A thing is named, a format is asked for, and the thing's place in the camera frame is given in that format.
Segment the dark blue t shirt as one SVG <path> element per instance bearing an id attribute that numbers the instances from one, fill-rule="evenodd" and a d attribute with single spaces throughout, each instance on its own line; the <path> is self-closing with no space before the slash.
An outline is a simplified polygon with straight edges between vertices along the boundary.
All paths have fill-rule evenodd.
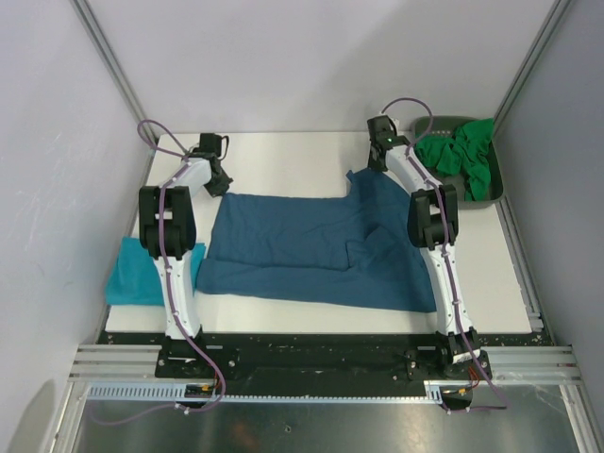
<path id="1" fill-rule="evenodd" d="M 370 169 L 346 177 L 339 198 L 226 194 L 196 290 L 434 312 L 427 267 L 408 236 L 410 196 Z"/>

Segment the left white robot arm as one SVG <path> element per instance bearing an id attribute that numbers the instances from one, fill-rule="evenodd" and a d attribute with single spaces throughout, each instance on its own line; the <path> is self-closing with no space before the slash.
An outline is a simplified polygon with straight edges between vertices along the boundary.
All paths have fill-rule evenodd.
<path id="1" fill-rule="evenodd" d="M 166 337 L 193 344 L 202 327 L 194 306 L 191 264 L 196 244 L 193 198 L 227 193 L 232 178 L 223 169 L 230 138 L 202 133 L 181 156 L 176 171 L 158 186 L 139 189 L 139 239 L 159 274 L 166 310 Z"/>

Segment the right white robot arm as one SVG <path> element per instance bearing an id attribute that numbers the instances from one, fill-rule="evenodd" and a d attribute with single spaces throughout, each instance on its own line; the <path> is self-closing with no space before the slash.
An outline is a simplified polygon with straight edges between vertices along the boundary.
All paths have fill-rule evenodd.
<path id="1" fill-rule="evenodd" d="M 437 312 L 437 371 L 458 378 L 480 355 L 478 333 L 464 305 L 457 273 L 455 244 L 459 233 L 458 196 L 454 186 L 431 175 L 411 142 L 397 133 L 384 113 L 367 121 L 368 166 L 392 172 L 410 195 L 407 229 L 428 269 Z"/>

